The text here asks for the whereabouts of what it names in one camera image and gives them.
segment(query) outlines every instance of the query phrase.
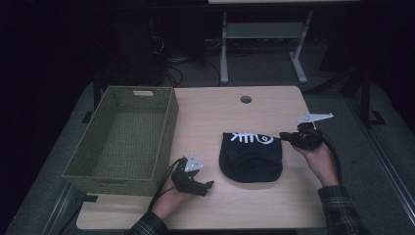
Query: gray floor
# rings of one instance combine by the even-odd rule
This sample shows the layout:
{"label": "gray floor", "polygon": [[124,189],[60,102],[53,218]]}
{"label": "gray floor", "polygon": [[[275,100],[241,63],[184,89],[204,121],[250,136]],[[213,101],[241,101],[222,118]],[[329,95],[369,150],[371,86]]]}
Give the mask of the gray floor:
{"label": "gray floor", "polygon": [[[228,62],[229,84],[227,86],[295,85],[307,90],[331,77],[333,74],[318,70],[324,44],[307,44],[300,60],[309,81],[300,84],[296,78],[288,52],[292,44],[262,49],[260,53],[245,57],[230,57]],[[218,56],[207,60],[219,69]],[[218,74],[208,64],[186,63],[175,66],[183,72],[183,87],[217,86]],[[169,86],[167,79],[163,86]],[[370,132],[362,127],[356,116],[354,100],[340,95],[342,83],[338,83],[318,95],[304,95],[311,113],[333,113],[334,118],[317,122],[317,127],[327,133],[340,156],[344,185],[355,200],[358,212],[373,234],[409,235],[415,234],[415,227],[397,197],[388,171],[380,161],[379,150],[373,147],[369,138],[373,134],[385,150],[394,169],[400,176],[408,192],[415,195],[415,137],[394,111],[385,93],[372,85],[371,110],[380,112],[387,125],[373,126]],[[93,110],[92,87],[84,93],[70,117],[70,120],[43,166],[31,190],[25,198],[15,220],[10,225],[8,235],[58,234],[58,230],[69,221],[81,205],[84,194],[70,188],[61,177],[73,150],[81,138],[87,124],[82,123],[85,114]],[[69,190],[72,197],[68,203],[61,198],[62,192]],[[123,234],[124,231],[81,231],[76,228],[76,217],[70,222],[64,234]],[[299,235],[325,234],[325,229],[299,230]],[[262,231],[261,234],[275,234]]]}

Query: wrist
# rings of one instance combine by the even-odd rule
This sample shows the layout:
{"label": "wrist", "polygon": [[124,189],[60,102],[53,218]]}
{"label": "wrist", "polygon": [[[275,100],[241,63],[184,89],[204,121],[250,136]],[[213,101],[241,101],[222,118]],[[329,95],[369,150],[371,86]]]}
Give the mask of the wrist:
{"label": "wrist", "polygon": [[321,185],[323,187],[327,187],[327,186],[339,186],[339,180],[335,177],[335,178],[327,178],[327,179],[323,179],[320,180]]}
{"label": "wrist", "polygon": [[168,217],[168,214],[163,211],[162,208],[154,208],[152,212],[157,215],[161,220],[165,220]]}

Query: black cloth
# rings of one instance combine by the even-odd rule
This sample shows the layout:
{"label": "black cloth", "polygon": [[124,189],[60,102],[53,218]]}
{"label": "black cloth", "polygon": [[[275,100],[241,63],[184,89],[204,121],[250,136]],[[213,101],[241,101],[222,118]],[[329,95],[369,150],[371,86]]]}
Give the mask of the black cloth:
{"label": "black cloth", "polygon": [[281,139],[253,133],[223,133],[219,166],[240,183],[272,182],[283,170]]}

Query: plaid sleeve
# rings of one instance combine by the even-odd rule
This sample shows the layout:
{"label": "plaid sleeve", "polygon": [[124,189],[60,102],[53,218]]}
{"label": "plaid sleeve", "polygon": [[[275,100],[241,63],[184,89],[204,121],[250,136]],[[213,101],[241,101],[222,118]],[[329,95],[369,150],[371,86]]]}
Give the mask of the plaid sleeve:
{"label": "plaid sleeve", "polygon": [[153,212],[147,211],[138,220],[127,235],[161,235],[167,230],[165,223]]}
{"label": "plaid sleeve", "polygon": [[326,215],[328,235],[371,234],[364,226],[345,187],[329,186],[318,190]]}

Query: table leg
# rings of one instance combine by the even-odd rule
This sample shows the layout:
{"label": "table leg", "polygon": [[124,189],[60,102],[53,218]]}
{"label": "table leg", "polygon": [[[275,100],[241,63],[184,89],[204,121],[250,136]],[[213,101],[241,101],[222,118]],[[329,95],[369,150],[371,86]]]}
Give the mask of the table leg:
{"label": "table leg", "polygon": [[226,12],[224,12],[222,24],[222,53],[220,55],[220,82],[222,84],[227,84],[228,81],[228,62],[226,61]]}
{"label": "table leg", "polygon": [[302,24],[300,37],[299,37],[299,44],[295,51],[290,52],[290,58],[293,63],[294,69],[296,70],[297,77],[301,83],[307,83],[307,78],[305,76],[304,71],[302,70],[302,66],[300,63],[300,52],[302,49],[302,45],[304,44],[305,37],[307,36],[309,24],[311,21],[313,11],[308,11],[307,15],[305,16],[305,20]]}

